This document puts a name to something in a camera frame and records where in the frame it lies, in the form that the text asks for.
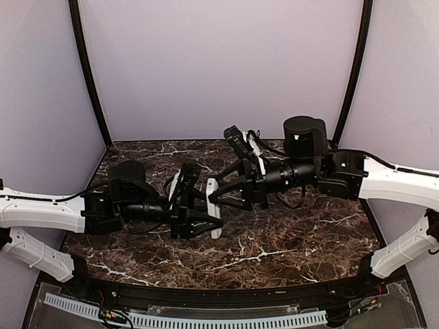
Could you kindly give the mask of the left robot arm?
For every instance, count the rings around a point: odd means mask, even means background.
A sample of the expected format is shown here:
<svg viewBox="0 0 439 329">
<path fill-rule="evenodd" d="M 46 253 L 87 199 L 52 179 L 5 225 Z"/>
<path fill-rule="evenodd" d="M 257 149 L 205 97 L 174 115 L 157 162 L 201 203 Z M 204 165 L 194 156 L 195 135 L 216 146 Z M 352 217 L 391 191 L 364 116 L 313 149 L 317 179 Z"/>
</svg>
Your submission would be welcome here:
<svg viewBox="0 0 439 329">
<path fill-rule="evenodd" d="M 219 207 L 195 188 L 200 167 L 183 164 L 171 180 L 168 196 L 147 183 L 144 165 L 135 160 L 109 168 L 107 178 L 71 196 L 22 193 L 1 187 L 1 253 L 69 286 L 82 299 L 90 299 L 97 285 L 88 275 L 86 261 L 59 252 L 24 229 L 53 228 L 78 234 L 107 235 L 129 221 L 168 224 L 174 239 L 192 239 L 210 232 L 220 236 L 223 221 Z"/>
</svg>

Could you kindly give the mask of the white remote control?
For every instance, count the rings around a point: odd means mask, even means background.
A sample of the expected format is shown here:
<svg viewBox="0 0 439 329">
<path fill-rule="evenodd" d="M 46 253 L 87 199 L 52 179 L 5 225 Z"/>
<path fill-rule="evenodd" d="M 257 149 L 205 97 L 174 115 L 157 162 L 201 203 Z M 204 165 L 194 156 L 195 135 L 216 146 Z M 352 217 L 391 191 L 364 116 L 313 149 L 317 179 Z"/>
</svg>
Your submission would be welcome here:
<svg viewBox="0 0 439 329">
<path fill-rule="evenodd" d="M 208 214 L 212 217 L 216 217 L 217 219 L 220 218 L 220 206 L 212 203 L 209 200 L 209 196 L 213 194 L 217 189 L 219 188 L 219 185 L 217 183 L 217 180 L 215 178 L 209 178 L 206 183 L 206 203 L 207 203 L 207 211 Z M 211 238 L 212 239 L 218 239 L 222 235 L 222 229 L 217 228 L 211 231 Z"/>
</svg>

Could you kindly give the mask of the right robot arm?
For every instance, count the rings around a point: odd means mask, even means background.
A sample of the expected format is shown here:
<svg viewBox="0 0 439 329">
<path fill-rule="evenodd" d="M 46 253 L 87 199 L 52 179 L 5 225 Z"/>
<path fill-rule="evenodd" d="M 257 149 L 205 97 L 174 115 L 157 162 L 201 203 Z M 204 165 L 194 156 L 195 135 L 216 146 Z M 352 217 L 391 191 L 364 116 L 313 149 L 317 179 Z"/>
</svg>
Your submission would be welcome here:
<svg viewBox="0 0 439 329">
<path fill-rule="evenodd" d="M 338 149 L 327 139 L 325 122 L 297 116 L 283 124 L 285 140 L 279 159 L 265 160 L 267 145 L 252 131 L 231 126 L 224 138 L 237 159 L 206 186 L 207 211 L 219 217 L 222 206 L 251 210 L 268 206 L 268 195 L 313 186 L 340 199 L 390 201 L 425 207 L 425 214 L 394 242 L 364 256 L 350 283 L 365 297 L 377 280 L 390 276 L 424 253 L 438 251 L 438 172 L 391 164 L 365 151 Z"/>
</svg>

